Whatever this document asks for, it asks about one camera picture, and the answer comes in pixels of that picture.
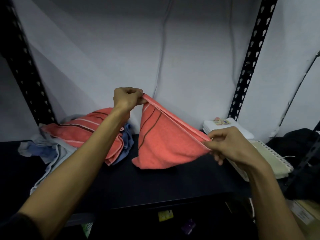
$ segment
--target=forearm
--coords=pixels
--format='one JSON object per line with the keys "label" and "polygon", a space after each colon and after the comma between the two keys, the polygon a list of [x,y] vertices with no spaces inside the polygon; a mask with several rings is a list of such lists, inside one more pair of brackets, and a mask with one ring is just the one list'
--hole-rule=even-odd
{"label": "forearm", "polygon": [[299,229],[269,165],[248,172],[259,239],[302,240]]}
{"label": "forearm", "polygon": [[119,130],[123,113],[113,110],[92,136],[54,170],[19,210],[52,238],[92,184]]}

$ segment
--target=hand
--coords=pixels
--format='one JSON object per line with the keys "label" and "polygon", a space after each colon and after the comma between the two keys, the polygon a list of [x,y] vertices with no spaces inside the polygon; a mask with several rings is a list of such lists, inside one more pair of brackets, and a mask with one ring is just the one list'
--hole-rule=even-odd
{"label": "hand", "polygon": [[147,101],[142,98],[143,90],[139,88],[116,88],[114,90],[114,109],[128,113],[136,105],[145,104]]}
{"label": "hand", "polygon": [[212,141],[205,141],[204,145],[212,150],[211,154],[219,165],[227,157],[244,170],[269,166],[258,150],[234,126],[215,129],[208,136]]}

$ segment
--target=person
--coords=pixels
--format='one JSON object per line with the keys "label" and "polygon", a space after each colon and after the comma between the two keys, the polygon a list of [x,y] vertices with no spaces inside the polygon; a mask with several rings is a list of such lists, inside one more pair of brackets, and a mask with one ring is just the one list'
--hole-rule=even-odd
{"label": "person", "polygon": [[[138,88],[114,90],[114,109],[92,136],[54,170],[11,220],[2,227],[3,239],[53,239],[92,184],[130,111],[146,103]],[[204,142],[215,161],[225,157],[244,169],[250,179],[258,235],[261,240],[302,240],[285,198],[266,160],[235,127],[213,130]]]}

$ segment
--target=electrical wire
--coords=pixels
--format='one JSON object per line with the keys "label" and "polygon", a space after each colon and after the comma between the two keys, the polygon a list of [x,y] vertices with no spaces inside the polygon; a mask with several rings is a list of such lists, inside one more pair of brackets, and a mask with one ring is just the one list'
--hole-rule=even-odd
{"label": "electrical wire", "polygon": [[155,81],[156,83],[155,83],[155,88],[154,88],[154,91],[153,91],[152,98],[154,98],[155,95],[156,95],[157,88],[158,88],[158,85],[159,85],[160,76],[161,76],[161,69],[162,69],[162,63],[163,63],[163,54],[164,54],[165,46],[166,46],[166,30],[165,30],[165,27],[166,27],[166,23],[167,23],[167,20],[168,20],[168,17],[169,17],[173,2],[174,2],[174,0],[169,0],[166,12],[165,12],[164,17],[163,17],[163,19],[161,21],[161,27],[160,27],[160,32],[161,32],[160,57],[159,57],[158,70],[157,70],[156,81]]}
{"label": "electrical wire", "polygon": [[236,74],[236,45],[235,45],[235,35],[233,32],[232,25],[232,13],[233,13],[233,0],[230,0],[230,14],[229,14],[229,34],[230,34],[230,44],[231,44],[231,53],[232,53],[232,81],[235,86],[238,84],[237,78],[235,78]]}

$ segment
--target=coral towel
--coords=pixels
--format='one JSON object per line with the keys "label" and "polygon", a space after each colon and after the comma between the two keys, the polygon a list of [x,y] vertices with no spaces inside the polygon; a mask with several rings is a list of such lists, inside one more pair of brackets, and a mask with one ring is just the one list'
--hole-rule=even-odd
{"label": "coral towel", "polygon": [[210,138],[188,125],[157,101],[144,94],[138,157],[132,159],[141,169],[165,169],[197,159],[210,149],[202,142]]}
{"label": "coral towel", "polygon": [[[110,114],[111,110],[112,108],[100,109],[64,124],[52,123],[43,126],[41,129],[51,136],[58,137],[69,145],[79,148],[89,139],[92,133],[95,132],[101,122]],[[121,133],[117,135],[106,156],[105,163],[108,166],[118,158],[122,151],[124,143],[121,136]]]}

